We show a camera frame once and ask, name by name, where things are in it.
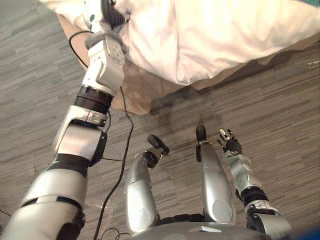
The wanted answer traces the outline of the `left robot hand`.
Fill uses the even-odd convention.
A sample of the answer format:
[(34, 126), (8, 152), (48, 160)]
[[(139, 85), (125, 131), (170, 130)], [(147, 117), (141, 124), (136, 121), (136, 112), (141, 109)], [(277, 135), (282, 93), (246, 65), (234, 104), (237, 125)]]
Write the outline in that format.
[(125, 16), (115, 8), (115, 5), (115, 0), (100, 1), (103, 19), (106, 21), (107, 24), (109, 24), (112, 30), (116, 27), (123, 25), (126, 22)]

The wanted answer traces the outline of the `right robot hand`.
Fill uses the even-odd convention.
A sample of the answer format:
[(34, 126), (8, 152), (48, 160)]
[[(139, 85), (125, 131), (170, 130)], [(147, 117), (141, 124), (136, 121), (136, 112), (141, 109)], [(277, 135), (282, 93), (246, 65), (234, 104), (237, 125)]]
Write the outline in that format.
[(221, 146), (224, 153), (227, 151), (236, 152), (238, 154), (243, 153), (242, 146), (231, 129), (224, 130), (220, 128), (217, 143)]

